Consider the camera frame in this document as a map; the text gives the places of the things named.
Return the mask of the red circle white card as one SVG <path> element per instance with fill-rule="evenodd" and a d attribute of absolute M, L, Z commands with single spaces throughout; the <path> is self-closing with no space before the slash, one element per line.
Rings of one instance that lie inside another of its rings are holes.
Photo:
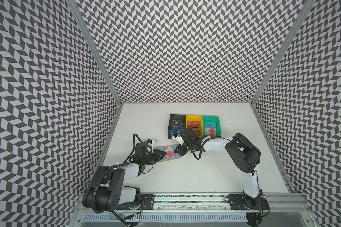
<path fill-rule="evenodd" d="M 176 158 L 176 153 L 175 153 L 176 147 L 177 147 L 176 145 L 169 145 L 169 146 L 164 147 L 164 151 L 167 153 L 166 155 L 167 159 Z"/>

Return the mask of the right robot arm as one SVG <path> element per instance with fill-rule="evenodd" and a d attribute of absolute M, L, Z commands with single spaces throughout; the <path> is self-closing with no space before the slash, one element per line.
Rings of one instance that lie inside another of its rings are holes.
<path fill-rule="evenodd" d="M 268 210 L 269 204 L 259 186 L 258 167 L 261 152 L 244 135 L 235 134 L 231 139 L 221 136 L 198 136 L 193 129 L 179 129 L 171 138 L 178 142 L 176 153 L 181 156 L 191 152 L 200 160 L 208 151 L 227 152 L 235 166 L 242 172 L 243 192 L 241 195 L 229 195 L 225 201 L 232 210 Z"/>

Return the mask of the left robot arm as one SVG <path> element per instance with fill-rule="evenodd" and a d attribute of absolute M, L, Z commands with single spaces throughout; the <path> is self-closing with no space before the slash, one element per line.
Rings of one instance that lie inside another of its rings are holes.
<path fill-rule="evenodd" d="M 128 179 L 143 174 L 146 166 L 154 166 L 166 157 L 165 151 L 154 149 L 149 142 L 134 145 L 122 164 L 100 166 L 85 190 L 82 205 L 95 213 L 116 209 L 141 208 L 141 192 L 137 187 L 125 186 Z"/>

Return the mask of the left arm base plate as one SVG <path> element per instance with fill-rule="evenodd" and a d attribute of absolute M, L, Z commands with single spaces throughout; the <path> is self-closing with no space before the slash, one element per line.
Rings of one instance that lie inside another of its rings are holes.
<path fill-rule="evenodd" d="M 137 196 L 133 202 L 119 204 L 116 210 L 153 210 L 154 208 L 154 194 L 141 194 Z"/>

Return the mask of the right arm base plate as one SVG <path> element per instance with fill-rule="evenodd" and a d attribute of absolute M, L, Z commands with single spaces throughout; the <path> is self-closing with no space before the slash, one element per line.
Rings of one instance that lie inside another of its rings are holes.
<path fill-rule="evenodd" d="M 243 194 L 229 194 L 224 201 L 230 205 L 231 210 L 268 211 L 270 209 L 267 200 L 260 195 L 252 198 Z"/>

